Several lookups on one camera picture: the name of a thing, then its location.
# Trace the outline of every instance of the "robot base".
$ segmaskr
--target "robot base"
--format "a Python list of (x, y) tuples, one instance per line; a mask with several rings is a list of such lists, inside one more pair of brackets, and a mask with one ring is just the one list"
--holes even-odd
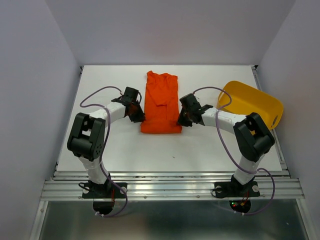
[(214, 189), (211, 194), (215, 198), (242, 198), (249, 192), (250, 198), (260, 197), (258, 183), (256, 181), (248, 182), (243, 188), (239, 188), (232, 181), (219, 181), (214, 183)]
[[(112, 191), (114, 190), (114, 198), (115, 199), (124, 199), (125, 195), (120, 192), (118, 188), (113, 186), (110, 182), (108, 183), (111, 186), (108, 187), (108, 191), (106, 191), (106, 188), (96, 187), (96, 186), (103, 186), (103, 184), (96, 184), (95, 187), (93, 187), (92, 183), (86, 182), (83, 184), (85, 188), (90, 189), (90, 191), (84, 190), (82, 192), (82, 198), (83, 199), (111, 199), (112, 198)], [(127, 190), (128, 184), (126, 182), (117, 182), (116, 183), (119, 187), (121, 187), (123, 190)]]

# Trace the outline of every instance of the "orange t-shirt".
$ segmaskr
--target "orange t-shirt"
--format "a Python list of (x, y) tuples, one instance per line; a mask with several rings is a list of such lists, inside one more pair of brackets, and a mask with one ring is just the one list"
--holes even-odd
[(168, 73), (147, 73), (144, 101), (145, 121), (141, 123), (144, 134), (180, 134), (177, 125), (178, 77)]

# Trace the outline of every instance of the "screw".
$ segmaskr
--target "screw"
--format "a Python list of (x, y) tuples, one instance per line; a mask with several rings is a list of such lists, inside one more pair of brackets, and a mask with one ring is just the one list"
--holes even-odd
[(125, 194), (127, 192), (127, 188), (125, 186), (121, 187), (122, 191), (120, 191), (121, 194)]
[(257, 193), (257, 192), (259, 192), (259, 187), (258, 187), (257, 185), (253, 185), (253, 186), (252, 186), (252, 190), (253, 190), (255, 193)]
[(220, 194), (220, 193), (222, 192), (221, 190), (217, 190), (217, 189), (221, 189), (221, 186), (219, 186), (219, 185), (216, 186), (215, 189), (216, 189), (216, 192), (217, 192), (218, 194)]

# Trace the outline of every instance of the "yellow container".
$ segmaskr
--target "yellow container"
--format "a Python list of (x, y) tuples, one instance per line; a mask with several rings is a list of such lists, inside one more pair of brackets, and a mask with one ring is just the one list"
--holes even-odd
[[(244, 115), (257, 113), (270, 130), (278, 125), (284, 112), (284, 106), (278, 99), (239, 81), (228, 82), (223, 90), (231, 95), (232, 103), (222, 110)], [(218, 97), (217, 108), (228, 102), (228, 95), (221, 92)]]

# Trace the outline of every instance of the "white wall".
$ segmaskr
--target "white wall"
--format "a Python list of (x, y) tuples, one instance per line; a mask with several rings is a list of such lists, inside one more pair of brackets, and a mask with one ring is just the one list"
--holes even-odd
[(297, 0), (258, 67), (262, 89), (284, 104), (276, 131), (316, 226), (320, 226), (319, 10), (319, 0)]
[(80, 64), (257, 64), (294, 0), (46, 0)]
[(0, 3), (0, 239), (28, 239), (79, 65), (44, 0)]

